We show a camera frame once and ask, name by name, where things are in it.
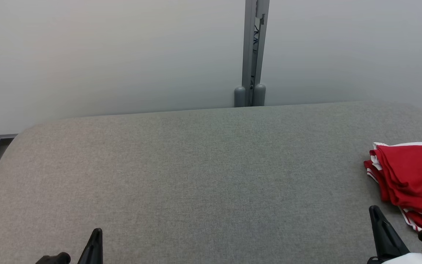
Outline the grey metal partition post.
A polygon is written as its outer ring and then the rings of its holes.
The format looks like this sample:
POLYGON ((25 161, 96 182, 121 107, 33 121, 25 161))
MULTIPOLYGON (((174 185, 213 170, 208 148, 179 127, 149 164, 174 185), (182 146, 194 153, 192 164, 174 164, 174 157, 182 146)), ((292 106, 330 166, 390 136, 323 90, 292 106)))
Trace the grey metal partition post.
POLYGON ((252 107, 253 88, 262 84, 262 64, 270 0, 245 0, 243 68, 241 86, 246 107, 252 107))

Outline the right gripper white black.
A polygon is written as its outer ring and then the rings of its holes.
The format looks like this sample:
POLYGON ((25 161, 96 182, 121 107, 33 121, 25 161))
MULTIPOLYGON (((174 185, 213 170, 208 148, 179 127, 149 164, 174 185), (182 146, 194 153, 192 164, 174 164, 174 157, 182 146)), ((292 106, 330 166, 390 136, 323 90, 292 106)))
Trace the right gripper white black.
POLYGON ((370 206, 369 214, 377 255, 367 264, 422 264, 422 253, 410 253, 380 207, 370 206))

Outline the grey cylindrical post foot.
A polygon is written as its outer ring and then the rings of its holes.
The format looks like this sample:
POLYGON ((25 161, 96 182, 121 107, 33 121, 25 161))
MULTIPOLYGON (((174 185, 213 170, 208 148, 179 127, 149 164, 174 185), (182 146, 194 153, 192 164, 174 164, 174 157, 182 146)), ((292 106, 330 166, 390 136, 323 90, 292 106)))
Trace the grey cylindrical post foot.
POLYGON ((253 88, 252 106, 259 107, 265 105, 266 86, 258 84, 253 88))
POLYGON ((245 87, 236 87, 233 92, 233 106, 246 107, 246 89, 245 87))

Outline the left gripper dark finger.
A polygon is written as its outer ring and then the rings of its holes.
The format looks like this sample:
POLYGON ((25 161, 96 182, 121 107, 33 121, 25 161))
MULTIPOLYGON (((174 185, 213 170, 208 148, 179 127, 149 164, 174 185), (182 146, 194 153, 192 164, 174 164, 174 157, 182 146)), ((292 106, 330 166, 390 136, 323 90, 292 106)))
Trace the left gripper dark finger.
POLYGON ((103 264, 103 231, 96 228, 80 256, 77 264, 103 264))

